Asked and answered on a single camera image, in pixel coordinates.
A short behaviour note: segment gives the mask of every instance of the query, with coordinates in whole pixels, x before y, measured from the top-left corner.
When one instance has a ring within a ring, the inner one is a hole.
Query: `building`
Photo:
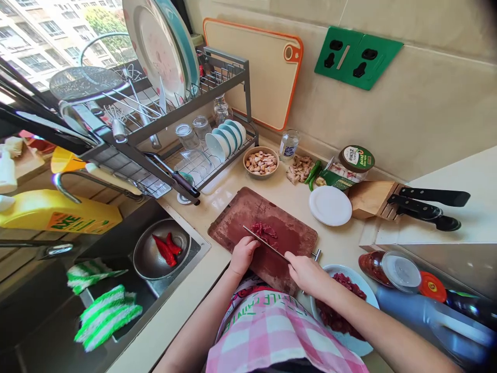
[[[55,73],[79,66],[80,51],[96,37],[84,14],[97,6],[122,9],[116,0],[0,0],[0,55],[37,89],[48,89]],[[98,41],[85,51],[84,64],[117,62]]]

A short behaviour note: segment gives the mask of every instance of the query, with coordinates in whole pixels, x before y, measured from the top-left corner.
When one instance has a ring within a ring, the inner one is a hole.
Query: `person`
[[[367,372],[362,360],[293,297],[256,276],[239,285],[259,245],[253,237],[240,240],[228,268],[153,372],[198,372],[206,360],[206,372]],[[342,315],[395,372],[462,372],[414,331],[333,280],[317,262],[290,252],[285,257],[299,288]]]

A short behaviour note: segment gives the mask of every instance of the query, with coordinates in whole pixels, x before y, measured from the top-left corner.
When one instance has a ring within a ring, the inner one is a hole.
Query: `orange cutting board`
[[[252,117],[281,131],[285,128],[304,53],[298,36],[205,18],[206,44],[248,59]],[[226,93],[234,110],[246,114],[244,86]]]
[[[233,252],[235,245],[249,233],[254,222],[269,224],[278,236],[278,251],[311,257],[316,247],[317,232],[288,212],[269,202],[253,190],[243,187],[221,212],[207,231],[221,246]],[[261,244],[254,253],[250,269],[271,287],[294,295],[298,289],[290,277],[287,262]]]

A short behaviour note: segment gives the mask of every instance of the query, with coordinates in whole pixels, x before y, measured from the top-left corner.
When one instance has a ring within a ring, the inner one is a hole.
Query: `tree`
[[[128,32],[124,22],[105,8],[90,7],[84,14],[84,17],[97,35],[111,32]],[[129,55],[129,49],[133,50],[131,40],[128,36],[111,36],[102,39],[102,42],[118,63],[123,62],[122,60],[125,58],[123,56]]]

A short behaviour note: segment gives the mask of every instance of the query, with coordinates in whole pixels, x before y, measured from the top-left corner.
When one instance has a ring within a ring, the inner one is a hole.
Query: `bowl of peanuts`
[[[243,156],[243,167],[248,174],[257,180],[265,180],[278,169],[278,154],[268,147],[248,149]]]

